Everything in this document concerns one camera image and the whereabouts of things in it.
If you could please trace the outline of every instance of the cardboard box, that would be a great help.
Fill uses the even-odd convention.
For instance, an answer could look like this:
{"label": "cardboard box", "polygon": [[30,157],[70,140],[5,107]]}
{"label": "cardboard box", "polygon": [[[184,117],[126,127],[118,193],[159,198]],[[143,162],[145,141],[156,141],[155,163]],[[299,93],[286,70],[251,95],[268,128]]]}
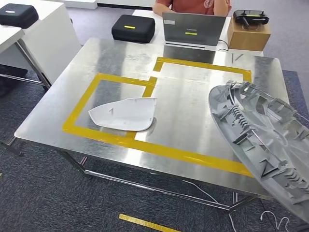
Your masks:
{"label": "cardboard box", "polygon": [[230,49],[262,51],[271,36],[268,24],[250,26],[245,29],[237,24],[232,17],[228,29],[228,41]]}

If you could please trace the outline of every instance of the black hard case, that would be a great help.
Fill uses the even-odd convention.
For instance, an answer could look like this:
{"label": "black hard case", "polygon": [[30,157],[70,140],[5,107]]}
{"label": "black hard case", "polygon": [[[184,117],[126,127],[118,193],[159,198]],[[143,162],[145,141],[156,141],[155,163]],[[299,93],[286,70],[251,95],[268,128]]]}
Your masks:
{"label": "black hard case", "polygon": [[133,15],[121,15],[112,28],[115,40],[149,43],[155,34],[155,23],[153,18]]}
{"label": "black hard case", "polygon": [[9,3],[0,9],[0,24],[29,28],[38,19],[33,6]]}

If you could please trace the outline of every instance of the black device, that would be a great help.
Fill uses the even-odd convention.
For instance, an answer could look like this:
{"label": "black device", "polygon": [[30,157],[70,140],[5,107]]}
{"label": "black device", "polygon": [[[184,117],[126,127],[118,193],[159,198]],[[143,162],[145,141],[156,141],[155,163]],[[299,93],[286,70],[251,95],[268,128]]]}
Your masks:
{"label": "black device", "polygon": [[236,23],[243,24],[245,28],[249,25],[267,24],[269,21],[264,11],[237,10],[233,16]]}

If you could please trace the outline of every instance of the person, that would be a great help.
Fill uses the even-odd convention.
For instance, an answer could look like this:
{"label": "person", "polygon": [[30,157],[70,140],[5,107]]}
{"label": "person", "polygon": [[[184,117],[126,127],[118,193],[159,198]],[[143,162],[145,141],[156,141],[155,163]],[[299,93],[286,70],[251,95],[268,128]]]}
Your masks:
{"label": "person", "polygon": [[163,12],[227,16],[231,8],[230,0],[155,0],[152,10],[160,16]]}

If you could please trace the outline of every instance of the table leg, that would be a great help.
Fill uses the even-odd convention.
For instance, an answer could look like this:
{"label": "table leg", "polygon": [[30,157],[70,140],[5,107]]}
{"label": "table leg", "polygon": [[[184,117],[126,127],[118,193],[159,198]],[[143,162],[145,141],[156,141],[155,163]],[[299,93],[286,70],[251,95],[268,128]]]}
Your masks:
{"label": "table leg", "polygon": [[233,192],[233,204],[235,204],[237,201],[238,201],[238,193]]}
{"label": "table leg", "polygon": [[82,174],[85,174],[85,169],[83,167],[83,165],[77,162],[75,159],[74,159],[73,157],[72,157],[70,154],[65,152],[65,151],[60,151],[60,150],[57,150],[57,152],[59,154],[60,154],[61,156],[63,156],[63,158],[66,159],[67,161],[69,161],[70,164],[72,164],[73,167],[78,169],[79,172],[82,173]]}
{"label": "table leg", "polygon": [[2,147],[4,147],[5,149],[7,149],[7,150],[8,150],[8,151],[13,153],[13,154],[15,154],[15,155],[17,155],[17,156],[21,156],[21,155],[23,155],[22,152],[20,152],[20,151],[19,151],[19,150],[17,150],[17,149],[15,149],[15,148],[14,148],[14,147],[11,146],[11,144],[15,140],[15,138],[16,138],[16,137],[13,137],[12,139],[11,139],[8,144],[0,140],[0,145],[2,146]]}
{"label": "table leg", "polygon": [[17,42],[15,43],[18,50],[20,51],[20,53],[38,75],[38,79],[44,84],[46,88],[50,88],[50,84],[49,81],[44,75],[42,71],[37,65],[32,58],[29,54],[26,49],[24,48],[24,43],[23,40],[18,40]]}
{"label": "table leg", "polygon": [[34,81],[34,80],[30,80],[27,78],[23,78],[23,77],[17,77],[17,76],[11,76],[11,75],[8,75],[8,74],[0,74],[1,77],[5,77],[5,78],[9,78],[9,79],[14,79],[14,80],[17,80],[17,81],[23,81],[23,82],[28,82],[28,83],[32,83],[32,84],[35,84],[35,85],[39,85],[39,86],[45,86],[41,81]]}
{"label": "table leg", "polygon": [[239,200],[237,202],[233,203],[232,205],[230,206],[229,210],[230,211],[235,211],[237,209],[240,209],[242,207],[244,207],[250,202],[252,202],[252,200],[256,199],[256,197],[252,197],[252,196],[246,196],[243,197],[241,200]]}
{"label": "table leg", "polygon": [[[219,209],[223,209],[228,212],[234,211],[236,209],[241,208],[243,206],[245,206],[249,202],[251,202],[253,199],[255,199],[255,197],[251,197],[251,196],[247,196],[244,197],[240,201],[236,201],[233,203],[231,206],[228,206],[225,204],[221,204],[221,203],[217,203],[217,202],[213,202],[213,201],[208,201],[205,199],[201,199],[201,198],[197,198],[197,197],[193,197],[193,196],[189,196],[189,195],[185,195],[185,194],[182,194],[182,193],[177,193],[177,192],[173,192],[173,191],[169,191],[169,190],[165,190],[165,189],[161,189],[161,188],[156,188],[156,187],[151,187],[151,186],[147,186],[144,184],[140,184],[140,183],[136,183],[136,182],[133,182],[130,180],[124,180],[124,179],[121,179],[121,178],[117,178],[117,177],[113,177],[110,175],[105,175],[105,174],[101,174],[101,173],[97,173],[97,172],[93,172],[90,170],[87,170],[83,167],[82,164],[84,164],[87,160],[87,157],[84,157],[81,162],[77,162],[75,160],[73,157],[69,155],[67,152],[65,151],[60,151],[58,150],[58,153],[69,161],[70,164],[74,166],[75,168],[78,169],[82,174],[86,174],[86,175],[90,175],[90,176],[96,176],[99,178],[103,178],[103,179],[107,179],[107,180],[112,180],[112,181],[115,181],[118,183],[122,183],[122,184],[127,184],[130,186],[134,186],[134,187],[138,187],[141,189],[146,189],[146,190],[151,190],[151,191],[155,191],[155,192],[160,192],[162,194],[166,194],[169,196],[173,196],[173,197],[179,197],[181,199],[185,199],[185,200],[188,200],[188,201],[192,201],[192,202],[196,202],[196,203],[200,203],[200,204],[204,204],[204,205],[208,205],[211,207],[215,207],[215,208],[219,208]],[[237,194],[233,193],[233,197],[235,196],[237,198]]]}

